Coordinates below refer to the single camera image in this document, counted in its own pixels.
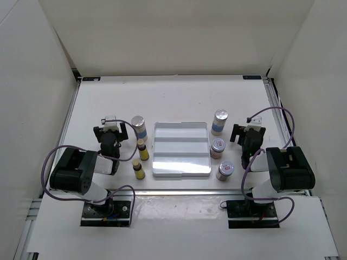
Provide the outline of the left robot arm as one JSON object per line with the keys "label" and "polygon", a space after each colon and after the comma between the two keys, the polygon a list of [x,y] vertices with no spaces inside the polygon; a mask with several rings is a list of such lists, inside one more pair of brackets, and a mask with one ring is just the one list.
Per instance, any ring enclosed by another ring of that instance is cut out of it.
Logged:
{"label": "left robot arm", "polygon": [[95,173],[115,175],[119,167],[120,143],[127,140],[128,135],[124,122],[118,125],[110,119],[102,124],[102,127],[93,128],[100,150],[66,148],[50,176],[49,185],[52,189],[77,195],[97,214],[108,217],[114,211],[112,198],[107,198],[110,192],[92,179]]}

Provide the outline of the blue-label bead jar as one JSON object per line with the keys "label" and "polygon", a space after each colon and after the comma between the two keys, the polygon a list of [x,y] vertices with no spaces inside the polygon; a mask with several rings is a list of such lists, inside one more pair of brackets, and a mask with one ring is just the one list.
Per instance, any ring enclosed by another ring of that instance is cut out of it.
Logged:
{"label": "blue-label bead jar", "polygon": [[147,140],[147,130],[145,126],[145,120],[142,116],[134,116],[131,120],[132,126],[136,129],[139,139],[143,139],[145,142]]}
{"label": "blue-label bead jar", "polygon": [[227,119],[228,112],[224,109],[218,109],[214,114],[214,119],[211,126],[211,134],[214,136],[221,135]]}

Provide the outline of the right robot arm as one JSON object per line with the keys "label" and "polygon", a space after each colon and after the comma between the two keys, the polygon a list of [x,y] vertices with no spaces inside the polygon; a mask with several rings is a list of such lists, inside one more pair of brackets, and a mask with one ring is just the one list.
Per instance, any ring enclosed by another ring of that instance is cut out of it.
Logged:
{"label": "right robot arm", "polygon": [[230,141],[238,138],[241,146],[241,165],[250,172],[268,172],[269,179],[246,192],[247,198],[227,202],[228,216],[275,217],[274,201],[282,194],[314,188],[314,173],[299,146],[280,149],[261,149],[265,135],[264,127],[233,126]]}

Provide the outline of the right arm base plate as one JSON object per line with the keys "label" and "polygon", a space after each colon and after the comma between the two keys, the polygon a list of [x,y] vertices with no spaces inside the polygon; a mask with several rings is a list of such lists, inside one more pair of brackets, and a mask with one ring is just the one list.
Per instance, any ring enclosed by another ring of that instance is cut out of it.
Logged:
{"label": "right arm base plate", "polygon": [[229,229],[276,229],[279,220],[274,203],[258,204],[250,200],[225,200],[220,209],[227,210]]}

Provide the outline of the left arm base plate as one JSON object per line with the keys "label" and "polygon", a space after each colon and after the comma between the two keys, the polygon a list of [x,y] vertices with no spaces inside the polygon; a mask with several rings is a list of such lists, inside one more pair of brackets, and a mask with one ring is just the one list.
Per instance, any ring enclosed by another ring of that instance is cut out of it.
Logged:
{"label": "left arm base plate", "polygon": [[84,203],[80,226],[83,227],[129,227],[132,201],[129,199],[107,200],[103,205]]}

